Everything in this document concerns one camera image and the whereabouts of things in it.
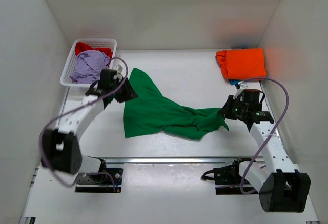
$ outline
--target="cable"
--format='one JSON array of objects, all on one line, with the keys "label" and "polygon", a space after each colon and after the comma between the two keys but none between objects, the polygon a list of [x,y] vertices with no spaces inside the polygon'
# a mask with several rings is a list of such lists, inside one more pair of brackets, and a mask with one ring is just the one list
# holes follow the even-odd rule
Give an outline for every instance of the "cable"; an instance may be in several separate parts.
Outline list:
[{"label": "cable", "polygon": [[[77,177],[80,175],[80,173],[77,174],[77,177],[75,178],[75,180],[74,180],[73,183],[67,183],[67,182],[65,182],[65,181],[64,181],[59,175],[57,175],[57,174],[55,173],[54,168],[51,166],[49,160],[47,159],[47,156],[46,156],[45,152],[44,152],[43,145],[42,145],[42,137],[43,137],[43,135],[44,135],[44,133],[45,133],[45,130],[46,130],[46,129],[47,129],[47,128],[48,128],[53,122],[55,122],[56,120],[62,118],[63,116],[66,116],[66,115],[68,115],[68,114],[71,114],[71,113],[74,113],[74,112],[76,112],[76,111],[79,111],[79,110],[81,110],[81,109],[83,109],[83,108],[85,108],[85,107],[87,107],[87,106],[93,105],[93,104],[95,104],[96,102],[99,102],[99,101],[103,100],[104,98],[109,97],[109,96],[115,94],[115,93],[116,93],[116,92],[117,92],[117,91],[123,86],[124,82],[125,82],[125,81],[127,80],[127,78],[128,78],[128,65],[127,65],[127,63],[126,63],[122,58],[120,58],[120,57],[113,57],[113,58],[111,59],[111,61],[114,60],[114,59],[121,60],[121,61],[123,62],[123,64],[125,65],[125,68],[126,68],[126,74],[125,74],[124,78],[122,79],[121,83],[118,85],[118,87],[117,87],[115,90],[113,90],[113,91],[111,91],[110,93],[107,93],[107,94],[105,94],[105,95],[103,95],[103,96],[100,96],[98,99],[96,99],[96,100],[94,100],[94,101],[92,101],[92,102],[89,102],[89,103],[87,103],[87,104],[85,104],[85,105],[79,106],[79,107],[77,107],[77,108],[75,108],[75,109],[73,109],[73,110],[67,111],[67,112],[65,112],[65,113],[63,113],[63,114],[61,114],[61,115],[59,115],[59,116],[57,116],[57,117],[51,119],[51,120],[50,120],[50,121],[49,121],[49,122],[48,122],[48,123],[42,128],[42,130],[41,130],[41,133],[40,133],[40,136],[39,136],[39,139],[38,139],[38,145],[39,145],[39,150],[40,150],[40,153],[41,153],[41,159],[42,159],[43,163],[45,164],[45,166],[46,166],[47,168],[50,169],[50,172],[51,172],[52,176],[53,176],[56,180],[58,180],[58,182],[61,183],[61,184],[62,184],[63,186],[65,186],[65,187],[72,187],[72,186],[74,186],[75,183],[76,183],[76,181],[77,181]],[[107,172],[99,172],[99,173],[91,173],[91,174],[106,174],[106,175],[109,175]],[[112,179],[113,177],[112,177],[111,175],[109,175],[109,176],[110,176],[110,178],[111,178],[111,180],[112,180],[112,183],[113,183],[113,186],[114,186],[114,188],[115,188],[114,180]]]},{"label": "cable", "polygon": [[110,173],[107,173],[107,172],[86,173],[86,175],[88,175],[88,176],[92,176],[92,175],[101,175],[101,174],[105,174],[105,175],[107,175],[107,176],[111,179],[111,182],[112,182],[112,184],[113,184],[114,192],[116,192],[117,189],[115,188],[115,182],[114,182],[113,176],[110,175]]},{"label": "cable", "polygon": [[250,79],[247,79],[247,80],[244,80],[243,82],[249,82],[249,81],[252,81],[252,80],[259,80],[259,79],[267,79],[267,80],[270,80],[276,84],[278,84],[282,89],[283,91],[285,92],[285,96],[286,96],[286,105],[285,105],[285,108],[281,114],[281,116],[279,117],[279,119],[277,120],[276,124],[273,126],[271,132],[269,133],[269,136],[265,139],[265,141],[263,142],[263,144],[260,146],[260,148],[257,150],[257,152],[255,153],[255,155],[253,156],[253,158],[251,159],[250,163],[247,165],[246,169],[245,169],[245,172],[241,178],[241,182],[240,182],[240,191],[242,192],[242,194],[252,194],[254,193],[256,190],[253,189],[253,190],[250,190],[248,192],[245,192],[243,190],[243,185],[244,185],[244,182],[245,182],[245,179],[246,179],[246,175],[248,173],[248,171],[250,170],[252,164],[254,163],[254,161],[256,160],[256,158],[258,157],[258,155],[260,154],[260,152],[263,150],[263,148],[268,144],[268,142],[270,141],[272,135],[274,134],[274,131],[277,129],[278,125],[281,123],[282,119],[284,118],[284,116],[286,115],[286,112],[287,112],[287,109],[288,109],[288,106],[289,106],[289,95],[288,95],[288,91],[287,89],[283,86],[283,84],[281,84],[279,81],[275,80],[275,79],[271,79],[269,77],[256,77],[256,78],[250,78]]}]

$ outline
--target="green cloth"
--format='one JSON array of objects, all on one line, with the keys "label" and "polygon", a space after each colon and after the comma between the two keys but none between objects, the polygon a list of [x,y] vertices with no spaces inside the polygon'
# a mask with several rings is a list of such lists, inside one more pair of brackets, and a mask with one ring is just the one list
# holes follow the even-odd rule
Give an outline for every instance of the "green cloth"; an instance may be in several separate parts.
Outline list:
[{"label": "green cloth", "polygon": [[220,108],[195,110],[181,106],[162,96],[149,76],[140,69],[133,69],[129,81],[139,97],[125,103],[125,138],[164,131],[190,139],[201,139],[221,125],[229,130],[218,113]]}]

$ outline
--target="laundry basket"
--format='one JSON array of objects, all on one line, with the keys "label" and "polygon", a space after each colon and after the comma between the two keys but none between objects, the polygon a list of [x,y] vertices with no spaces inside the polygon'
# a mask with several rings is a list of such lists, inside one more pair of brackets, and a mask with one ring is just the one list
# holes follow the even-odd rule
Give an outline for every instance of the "laundry basket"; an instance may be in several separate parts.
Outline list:
[{"label": "laundry basket", "polygon": [[70,78],[70,75],[75,68],[75,60],[76,60],[75,45],[77,42],[84,42],[93,48],[97,48],[97,47],[111,48],[113,52],[113,57],[115,56],[117,42],[114,39],[108,39],[108,38],[80,38],[73,43],[70,54],[67,57],[63,72],[61,73],[60,83],[63,86],[88,88],[90,84],[73,83]]}]

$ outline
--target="folded orange cloth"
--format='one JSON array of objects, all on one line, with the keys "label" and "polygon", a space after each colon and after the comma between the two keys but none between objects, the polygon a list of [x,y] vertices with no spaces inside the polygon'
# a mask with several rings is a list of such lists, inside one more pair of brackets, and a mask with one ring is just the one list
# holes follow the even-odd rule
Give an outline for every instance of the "folded orange cloth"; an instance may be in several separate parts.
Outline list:
[{"label": "folded orange cloth", "polygon": [[218,51],[216,60],[226,79],[245,80],[267,76],[262,48]]}]

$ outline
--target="white floor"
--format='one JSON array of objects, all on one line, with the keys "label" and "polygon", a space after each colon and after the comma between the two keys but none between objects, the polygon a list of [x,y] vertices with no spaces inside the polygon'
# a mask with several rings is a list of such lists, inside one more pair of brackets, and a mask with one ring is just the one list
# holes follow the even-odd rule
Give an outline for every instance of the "white floor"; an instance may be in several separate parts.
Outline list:
[{"label": "white floor", "polygon": [[[222,107],[235,87],[222,78],[215,50],[122,51],[130,70],[140,68],[162,94],[192,108]],[[259,83],[250,85],[260,88]],[[65,110],[79,105],[85,91],[70,89]],[[257,145],[246,126],[227,121],[201,141],[163,133],[124,138],[124,105],[110,104],[83,135],[83,154],[97,157],[252,156]],[[214,183],[201,181],[213,164],[124,164],[122,193],[75,193],[40,168],[24,213],[35,224],[55,223],[306,223],[317,221],[310,198],[303,213],[266,213],[258,195],[215,195]],[[63,175],[66,180],[73,177]]]}]

